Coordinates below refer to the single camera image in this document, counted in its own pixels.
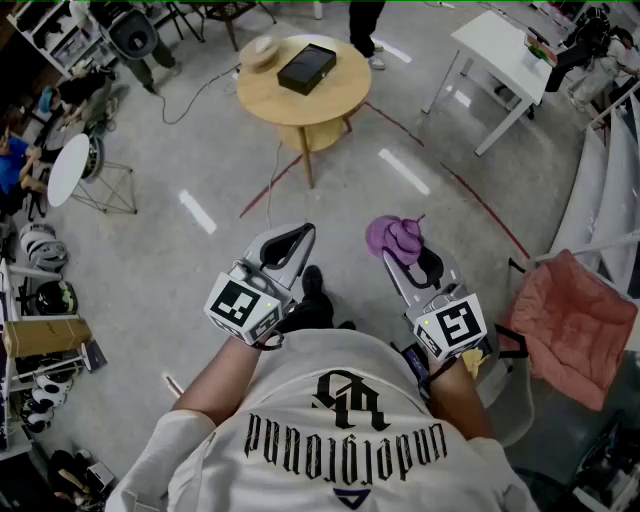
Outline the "grey plastic chair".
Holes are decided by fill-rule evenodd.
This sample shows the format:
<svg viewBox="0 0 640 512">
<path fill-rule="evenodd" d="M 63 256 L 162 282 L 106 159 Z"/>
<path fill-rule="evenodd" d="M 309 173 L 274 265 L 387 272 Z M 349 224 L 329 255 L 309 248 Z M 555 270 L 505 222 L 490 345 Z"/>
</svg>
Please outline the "grey plastic chair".
<svg viewBox="0 0 640 512">
<path fill-rule="evenodd" d="M 517 443 L 535 415 L 529 358 L 507 351 L 491 354 L 480 367 L 476 389 L 497 441 L 504 448 Z"/>
</svg>

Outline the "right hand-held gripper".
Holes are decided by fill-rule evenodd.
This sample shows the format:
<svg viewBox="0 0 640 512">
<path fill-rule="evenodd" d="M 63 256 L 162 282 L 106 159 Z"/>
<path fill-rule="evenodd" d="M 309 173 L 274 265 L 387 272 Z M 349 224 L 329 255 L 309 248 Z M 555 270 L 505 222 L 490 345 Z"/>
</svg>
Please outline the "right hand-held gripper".
<svg viewBox="0 0 640 512">
<path fill-rule="evenodd" d="M 467 290 L 453 255 L 443 247 L 424 247 L 423 262 L 406 266 L 382 250 L 385 268 L 409 307 L 412 331 L 438 362 L 475 348 L 487 335 L 478 297 Z"/>
</svg>

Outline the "white metal rack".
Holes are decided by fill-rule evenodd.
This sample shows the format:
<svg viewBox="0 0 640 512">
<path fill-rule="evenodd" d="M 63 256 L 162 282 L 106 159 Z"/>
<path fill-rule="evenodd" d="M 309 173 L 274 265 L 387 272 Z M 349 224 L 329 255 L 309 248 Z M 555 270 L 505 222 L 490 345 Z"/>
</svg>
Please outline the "white metal rack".
<svg viewBox="0 0 640 512">
<path fill-rule="evenodd" d="M 640 306 L 640 99 L 634 85 L 592 120 L 546 262 L 562 250 Z"/>
</svg>

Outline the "pink cushioned chair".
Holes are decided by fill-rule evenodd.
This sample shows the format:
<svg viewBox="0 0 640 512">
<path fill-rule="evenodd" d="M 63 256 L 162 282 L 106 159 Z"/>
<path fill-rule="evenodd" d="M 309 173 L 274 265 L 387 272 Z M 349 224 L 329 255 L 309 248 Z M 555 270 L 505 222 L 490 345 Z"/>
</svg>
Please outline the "pink cushioned chair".
<svg viewBox="0 0 640 512">
<path fill-rule="evenodd" d="M 637 315 L 634 303 L 564 249 L 525 274 L 504 326 L 524 337 L 535 377 L 599 412 Z"/>
</svg>

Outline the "small green potted plant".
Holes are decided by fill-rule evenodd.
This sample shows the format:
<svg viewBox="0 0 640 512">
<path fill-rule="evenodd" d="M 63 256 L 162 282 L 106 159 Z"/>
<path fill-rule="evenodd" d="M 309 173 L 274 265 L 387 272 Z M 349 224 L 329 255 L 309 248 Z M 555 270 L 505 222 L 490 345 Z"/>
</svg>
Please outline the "small green potted plant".
<svg viewBox="0 0 640 512">
<path fill-rule="evenodd" d="M 523 55 L 523 64 L 534 69 L 539 62 L 547 62 L 548 56 L 542 43 L 530 35 L 525 37 L 525 52 Z"/>
</svg>

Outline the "round wooden table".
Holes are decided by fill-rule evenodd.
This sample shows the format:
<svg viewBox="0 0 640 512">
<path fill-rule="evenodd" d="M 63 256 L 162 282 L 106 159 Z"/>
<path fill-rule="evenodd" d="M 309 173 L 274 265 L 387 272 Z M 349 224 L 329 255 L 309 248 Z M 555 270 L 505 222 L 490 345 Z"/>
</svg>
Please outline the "round wooden table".
<svg viewBox="0 0 640 512">
<path fill-rule="evenodd" d="M 336 53 L 336 64 L 308 94 L 278 84 L 277 73 L 309 44 Z M 278 129 L 285 146 L 302 154 L 307 182 L 314 186 L 310 154 L 337 142 L 351 130 L 349 117 L 360 107 L 371 88 L 371 70 L 364 57 L 340 40 L 301 34 L 280 41 L 271 64 L 261 70 L 244 66 L 237 95 L 254 117 Z"/>
</svg>

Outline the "white shelf with black helmets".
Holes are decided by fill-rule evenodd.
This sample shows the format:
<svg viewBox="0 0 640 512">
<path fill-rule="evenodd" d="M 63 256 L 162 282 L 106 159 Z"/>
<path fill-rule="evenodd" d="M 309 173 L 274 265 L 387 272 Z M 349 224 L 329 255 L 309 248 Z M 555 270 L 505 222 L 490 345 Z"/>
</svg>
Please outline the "white shelf with black helmets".
<svg viewBox="0 0 640 512">
<path fill-rule="evenodd" d="M 80 64 L 107 67 L 116 60 L 98 30 L 77 26 L 70 11 L 71 2 L 19 1 L 12 4 L 6 16 L 15 31 L 64 78 L 70 78 Z"/>
</svg>

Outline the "person's white printed t-shirt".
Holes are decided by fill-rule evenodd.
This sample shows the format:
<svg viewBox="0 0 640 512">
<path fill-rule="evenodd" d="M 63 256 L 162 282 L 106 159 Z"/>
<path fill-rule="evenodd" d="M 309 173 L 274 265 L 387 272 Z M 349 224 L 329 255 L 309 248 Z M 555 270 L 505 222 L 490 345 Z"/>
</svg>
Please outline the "person's white printed t-shirt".
<svg viewBox="0 0 640 512">
<path fill-rule="evenodd" d="M 433 415 L 400 355 L 307 329 L 260 355 L 219 426 L 166 413 L 106 512 L 538 512 L 492 438 Z"/>
</svg>

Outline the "person's black shoe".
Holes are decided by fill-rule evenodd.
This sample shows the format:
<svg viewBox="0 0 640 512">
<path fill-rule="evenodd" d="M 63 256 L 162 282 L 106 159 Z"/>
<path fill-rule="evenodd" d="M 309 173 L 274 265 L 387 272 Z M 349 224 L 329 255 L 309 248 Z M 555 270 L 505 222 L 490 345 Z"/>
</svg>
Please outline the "person's black shoe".
<svg viewBox="0 0 640 512">
<path fill-rule="evenodd" d="M 316 265 L 309 265 L 302 274 L 302 290 L 304 299 L 310 300 L 323 294 L 323 276 Z"/>
</svg>

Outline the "white square table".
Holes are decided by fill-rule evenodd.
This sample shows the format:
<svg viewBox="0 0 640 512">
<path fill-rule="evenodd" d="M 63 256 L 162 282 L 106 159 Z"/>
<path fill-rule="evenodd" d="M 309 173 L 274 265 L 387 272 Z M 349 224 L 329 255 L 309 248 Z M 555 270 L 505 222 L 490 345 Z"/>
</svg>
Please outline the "white square table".
<svg viewBox="0 0 640 512">
<path fill-rule="evenodd" d="M 423 113 L 428 114 L 445 88 L 454 85 L 451 73 L 458 63 L 462 64 L 463 77 L 478 65 L 514 95 L 506 117 L 474 149 L 475 155 L 480 157 L 531 107 L 541 104 L 552 66 L 529 51 L 527 43 L 535 42 L 534 38 L 492 11 L 484 12 L 453 31 L 450 38 L 455 48 L 454 56 L 439 80 L 438 88 L 423 103 Z"/>
</svg>

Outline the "purple cloth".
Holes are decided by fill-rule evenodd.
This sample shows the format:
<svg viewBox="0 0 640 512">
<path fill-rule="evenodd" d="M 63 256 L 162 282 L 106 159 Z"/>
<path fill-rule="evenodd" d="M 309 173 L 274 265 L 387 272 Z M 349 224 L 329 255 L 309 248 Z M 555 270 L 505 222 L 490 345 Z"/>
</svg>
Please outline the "purple cloth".
<svg viewBox="0 0 640 512">
<path fill-rule="evenodd" d="M 393 215 L 375 218 L 366 228 L 365 242 L 369 253 L 382 259 L 383 250 L 390 251 L 402 264 L 415 264 L 422 251 L 424 238 L 418 219 L 401 219 Z"/>
</svg>

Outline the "black rectangular box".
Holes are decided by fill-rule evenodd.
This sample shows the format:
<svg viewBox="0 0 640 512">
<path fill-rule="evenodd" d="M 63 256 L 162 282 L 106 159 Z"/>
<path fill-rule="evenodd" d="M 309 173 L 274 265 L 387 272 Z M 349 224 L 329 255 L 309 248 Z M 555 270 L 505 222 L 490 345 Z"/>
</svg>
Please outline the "black rectangular box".
<svg viewBox="0 0 640 512">
<path fill-rule="evenodd" d="M 336 62 L 334 50 L 309 43 L 277 73 L 278 84 L 307 96 L 335 67 Z"/>
</svg>

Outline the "dark wooden chair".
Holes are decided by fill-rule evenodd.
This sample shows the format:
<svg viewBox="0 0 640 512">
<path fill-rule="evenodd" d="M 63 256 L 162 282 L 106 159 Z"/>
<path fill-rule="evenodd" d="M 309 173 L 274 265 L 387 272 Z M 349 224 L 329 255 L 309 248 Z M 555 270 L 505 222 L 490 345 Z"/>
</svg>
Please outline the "dark wooden chair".
<svg viewBox="0 0 640 512">
<path fill-rule="evenodd" d="M 204 20 L 217 21 L 225 26 L 232 47 L 238 52 L 239 46 L 236 41 L 234 21 L 257 7 L 269 16 L 273 24 L 277 23 L 273 13 L 262 2 L 249 0 L 207 4 L 203 7 L 203 16 Z"/>
</svg>

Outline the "person's right forearm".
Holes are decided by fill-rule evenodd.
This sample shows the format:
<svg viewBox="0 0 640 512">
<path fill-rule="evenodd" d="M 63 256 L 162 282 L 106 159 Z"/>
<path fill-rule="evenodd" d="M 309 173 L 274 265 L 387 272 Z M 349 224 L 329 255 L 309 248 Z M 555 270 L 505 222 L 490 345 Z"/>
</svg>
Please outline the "person's right forearm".
<svg viewBox="0 0 640 512">
<path fill-rule="evenodd" d="M 467 440 L 493 437 L 488 414 L 462 360 L 431 381 L 430 395 L 433 415 L 450 423 Z"/>
</svg>

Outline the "person's left forearm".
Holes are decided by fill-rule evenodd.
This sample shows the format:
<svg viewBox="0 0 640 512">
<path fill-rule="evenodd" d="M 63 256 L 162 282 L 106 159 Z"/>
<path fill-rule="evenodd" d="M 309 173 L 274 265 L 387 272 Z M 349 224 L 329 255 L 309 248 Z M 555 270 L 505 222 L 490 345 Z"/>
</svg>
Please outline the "person's left forearm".
<svg viewBox="0 0 640 512">
<path fill-rule="evenodd" d="M 242 403 L 261 352 L 229 338 L 215 357 L 185 389 L 172 407 L 207 416 L 216 426 L 229 419 Z"/>
</svg>

